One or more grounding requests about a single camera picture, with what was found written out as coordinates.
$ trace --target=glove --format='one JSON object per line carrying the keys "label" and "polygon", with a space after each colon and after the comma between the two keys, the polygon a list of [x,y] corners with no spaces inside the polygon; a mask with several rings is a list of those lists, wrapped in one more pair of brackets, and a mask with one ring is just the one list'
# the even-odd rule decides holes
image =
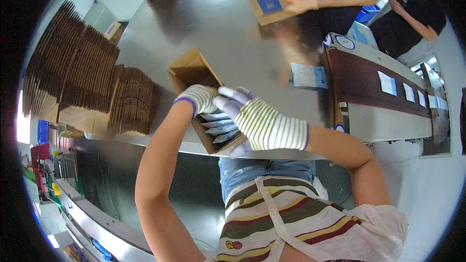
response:
{"label": "glove", "polygon": [[308,10],[318,10],[317,0],[285,0],[289,3],[285,7],[286,11],[293,12],[296,14],[304,13]]}
{"label": "glove", "polygon": [[212,103],[213,98],[216,96],[218,96],[217,89],[195,84],[180,93],[173,103],[181,100],[191,102],[194,107],[194,112],[192,113],[192,118],[194,119],[198,114],[211,114],[217,110],[217,107]]}
{"label": "glove", "polygon": [[248,141],[230,151],[230,158],[259,150],[304,150],[308,145],[309,131],[306,120],[282,115],[243,87],[234,90],[223,86],[218,92],[228,98],[217,96],[213,99],[213,104],[223,110],[248,137]]}

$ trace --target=jeans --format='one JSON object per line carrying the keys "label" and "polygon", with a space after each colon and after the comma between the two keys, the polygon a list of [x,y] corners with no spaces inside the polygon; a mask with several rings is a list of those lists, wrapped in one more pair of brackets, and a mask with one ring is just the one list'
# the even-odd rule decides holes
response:
{"label": "jeans", "polygon": [[241,184],[252,181],[259,176],[275,175],[305,179],[311,183],[316,177],[314,160],[255,160],[220,158],[220,184],[222,198]]}

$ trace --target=stainless steel table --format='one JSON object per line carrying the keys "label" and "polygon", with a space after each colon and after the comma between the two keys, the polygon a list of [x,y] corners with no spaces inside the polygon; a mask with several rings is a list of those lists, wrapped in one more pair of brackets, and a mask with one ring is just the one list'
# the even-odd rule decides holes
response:
{"label": "stainless steel table", "polygon": [[[146,0],[126,28],[118,47],[117,64],[141,69],[162,89],[161,104],[147,137],[117,139],[146,146],[176,97],[167,67],[184,52],[198,47],[225,85],[253,90],[277,110],[309,124],[332,126],[329,91],[278,85],[290,63],[316,65],[319,53],[303,41],[296,19],[277,23],[260,32],[246,0]],[[320,35],[313,39],[320,41]],[[186,132],[181,152],[207,154],[194,129]],[[272,150],[249,155],[258,159],[320,159],[294,150]]]}

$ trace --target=hand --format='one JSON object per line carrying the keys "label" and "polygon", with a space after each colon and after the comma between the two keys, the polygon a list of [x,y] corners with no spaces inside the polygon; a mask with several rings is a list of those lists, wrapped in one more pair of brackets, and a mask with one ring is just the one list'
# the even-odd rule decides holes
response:
{"label": "hand", "polygon": [[390,0],[389,3],[393,11],[396,12],[397,14],[403,15],[406,12],[403,6],[398,1]]}
{"label": "hand", "polygon": [[318,10],[317,0],[285,0],[289,3],[285,7],[285,11],[294,12],[296,14],[304,13],[308,10]]}
{"label": "hand", "polygon": [[198,114],[211,114],[216,111],[217,107],[213,105],[212,100],[218,95],[217,89],[195,84],[180,93],[173,103],[181,100],[189,101],[194,107],[192,114],[194,119]]}
{"label": "hand", "polygon": [[283,116],[275,108],[243,87],[234,90],[220,87],[213,103],[233,120],[238,129],[248,137],[230,152],[230,158],[250,151],[270,149],[304,150],[308,144],[308,124],[305,120]]}

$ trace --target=blue glove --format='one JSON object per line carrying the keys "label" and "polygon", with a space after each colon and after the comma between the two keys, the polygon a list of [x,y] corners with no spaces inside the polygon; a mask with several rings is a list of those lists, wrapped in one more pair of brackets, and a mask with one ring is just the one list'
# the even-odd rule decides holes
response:
{"label": "blue glove", "polygon": [[191,102],[194,107],[192,114],[192,118],[194,119],[198,114],[211,114],[217,110],[217,107],[212,103],[213,98],[217,95],[219,95],[217,89],[195,84],[181,92],[173,103],[181,100]]}
{"label": "blue glove", "polygon": [[213,104],[225,112],[248,137],[248,141],[230,151],[231,158],[249,151],[279,148],[304,150],[308,145],[309,129],[306,120],[282,115],[243,87],[234,90],[223,86],[218,92],[228,98],[217,96],[213,99]]}

